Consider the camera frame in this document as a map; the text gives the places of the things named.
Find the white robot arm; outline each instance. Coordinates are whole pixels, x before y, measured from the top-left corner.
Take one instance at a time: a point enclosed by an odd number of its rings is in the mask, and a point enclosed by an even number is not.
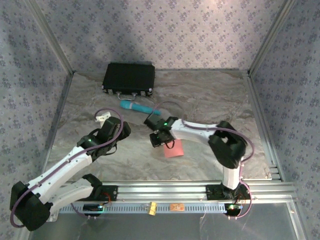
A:
[[[222,185],[235,190],[240,183],[240,162],[246,151],[246,141],[235,134],[216,130],[214,128],[228,128],[235,130],[228,122],[220,124],[199,124],[183,121],[176,117],[168,120],[150,114],[144,123],[154,131],[150,134],[153,147],[157,147],[175,139],[190,140],[208,145],[223,167]]]
[[[118,133],[121,120],[111,117],[109,113],[97,117],[96,120],[100,122],[101,128],[82,137],[77,146],[62,160],[27,184],[19,181],[13,185],[10,198],[10,221],[14,227],[26,227],[29,231],[34,231],[47,221],[51,213],[79,199],[113,200],[108,196],[101,198],[103,191],[111,187],[103,186],[102,182],[92,174],[87,174],[73,184],[61,187],[97,158],[109,155],[110,153],[107,152],[117,147],[117,141],[125,139],[131,133],[127,122],[123,122],[122,131]],[[23,225],[14,223],[14,215]]]
[[[101,128],[97,128],[82,137],[77,146],[48,171],[27,184],[19,181],[13,185],[10,199],[10,221],[14,227],[26,227],[29,231],[34,231],[47,221],[51,213],[77,200],[116,200],[110,199],[110,196],[103,196],[103,193],[106,189],[117,188],[117,186],[104,186],[92,174],[87,174],[73,184],[61,187],[68,179],[93,163],[97,158],[110,154],[107,152],[113,147],[117,147],[117,141],[125,139],[131,133],[128,123],[123,122],[120,135],[115,137],[121,121],[118,118],[111,117],[109,113],[97,117],[98,121],[101,123]],[[176,117],[169,117],[164,120],[155,114],[150,114],[144,123],[154,131],[150,134],[153,147],[167,144],[175,139],[190,140],[208,145],[223,166],[222,185],[213,192],[218,199],[224,197],[234,199],[234,193],[240,185],[240,161],[245,154],[247,143],[236,134],[210,130],[215,127],[234,130],[229,123],[222,121],[218,125],[204,125],[183,122],[182,119]],[[116,138],[116,140],[107,144],[113,138]],[[23,225],[14,223],[14,215]]]

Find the metal track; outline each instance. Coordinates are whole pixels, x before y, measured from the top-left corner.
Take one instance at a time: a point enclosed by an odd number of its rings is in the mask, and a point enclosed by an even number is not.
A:
[[[112,205],[104,206],[102,211],[83,211],[83,203],[76,203],[75,208],[80,213],[90,214],[146,214],[148,204],[140,203],[112,203]],[[170,203],[159,203],[156,207],[156,214],[204,214],[204,213],[226,213],[223,203],[185,203],[184,211],[170,211]],[[63,207],[60,214],[75,214],[73,208],[68,205]]]
[[[297,199],[292,182],[250,179],[245,179],[245,182],[250,187],[254,204],[288,203]],[[119,181],[103,184],[117,185],[117,202],[122,203],[232,203],[232,200],[207,201],[206,185],[220,183],[220,181]],[[249,201],[249,199],[242,200],[240,203]]]

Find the yellow connector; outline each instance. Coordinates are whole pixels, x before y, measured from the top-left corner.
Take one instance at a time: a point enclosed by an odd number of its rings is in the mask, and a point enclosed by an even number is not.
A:
[[[156,210],[157,210],[157,203],[156,202],[150,202],[150,206],[149,206],[149,209],[148,209],[148,214],[149,215],[156,215]]]

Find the patterned wall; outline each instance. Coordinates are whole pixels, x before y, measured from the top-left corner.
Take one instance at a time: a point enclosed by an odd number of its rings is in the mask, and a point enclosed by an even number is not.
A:
[[[42,169],[67,74],[23,1],[0,9],[0,239],[11,240],[11,187]]]
[[[284,0],[37,0],[72,68],[247,70]]]
[[[301,0],[254,77],[309,234],[320,239],[320,2]]]

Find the white bracket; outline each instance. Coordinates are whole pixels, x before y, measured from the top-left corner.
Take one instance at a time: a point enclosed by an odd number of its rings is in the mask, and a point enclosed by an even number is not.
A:
[[[54,211],[53,213],[50,214],[50,217],[48,218],[48,220],[46,222],[47,223],[56,222],[58,220],[58,215],[59,215],[59,211],[58,210]]]
[[[111,114],[109,111],[107,111],[105,114],[101,115],[101,116],[96,116],[95,117],[95,122],[96,123],[100,123],[100,126],[102,128],[102,126],[104,125],[105,121],[111,117]]]

